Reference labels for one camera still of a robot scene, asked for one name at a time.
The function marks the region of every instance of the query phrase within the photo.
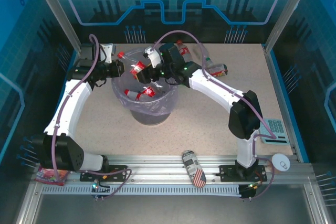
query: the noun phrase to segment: keypad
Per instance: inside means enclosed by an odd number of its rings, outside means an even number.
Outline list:
[[[261,137],[261,139],[263,140],[264,143],[281,144],[281,145],[284,145],[284,144],[288,145],[289,144],[288,137],[286,135],[286,131],[284,129],[284,125],[283,125],[281,120],[265,119],[265,122],[268,124],[270,130],[277,136],[277,139],[274,141],[274,140],[270,140],[270,139],[265,138],[265,137]],[[260,132],[261,132],[261,134],[269,135],[266,128],[262,124],[260,125]]]

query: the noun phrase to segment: trash can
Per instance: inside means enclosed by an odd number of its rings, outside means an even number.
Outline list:
[[[162,78],[152,84],[142,84],[134,75],[131,70],[134,65],[141,61],[146,66],[150,63],[148,59],[143,56],[144,48],[137,48],[125,52],[124,59],[125,72],[119,78],[112,79],[112,88],[115,96],[119,99],[124,108],[131,111],[132,116],[144,125],[157,125],[165,121],[176,106],[178,100],[177,86],[169,85]],[[151,101],[133,101],[126,96],[125,90],[134,92],[142,92],[148,86],[157,87],[159,91]]]

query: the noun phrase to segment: snack bag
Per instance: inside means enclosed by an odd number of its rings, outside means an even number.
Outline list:
[[[59,177],[62,180],[62,182],[56,181],[54,169],[45,169],[42,166],[38,168],[35,181],[48,184],[48,185],[64,186],[65,184],[64,181],[67,178],[69,171],[68,170],[57,170],[57,171],[58,171]]]

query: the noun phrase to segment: bottle cap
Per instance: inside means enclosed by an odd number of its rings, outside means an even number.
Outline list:
[[[124,55],[125,55],[124,52],[119,52],[119,53],[118,53],[118,58],[121,59]]]

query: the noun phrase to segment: plastic bag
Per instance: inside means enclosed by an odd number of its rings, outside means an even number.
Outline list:
[[[149,84],[140,83],[130,72],[138,61],[141,61],[146,66],[150,64],[150,60],[143,56],[144,49],[137,48],[125,53],[125,59],[123,60],[125,72],[121,77],[113,78],[113,91],[126,109],[155,116],[170,114],[178,100],[177,86],[168,85],[163,78],[155,84],[151,84],[153,87],[157,85],[160,91],[153,97],[152,101],[133,101],[124,93],[126,89],[134,92],[143,92],[149,86]]]
[[[62,182],[57,182],[55,180],[55,173],[54,169],[45,169],[42,166],[40,166],[36,173],[35,181],[48,184],[48,185],[58,185],[58,186],[64,186],[64,180],[67,178],[69,171],[67,170],[57,170],[59,174],[59,178],[62,180]]]

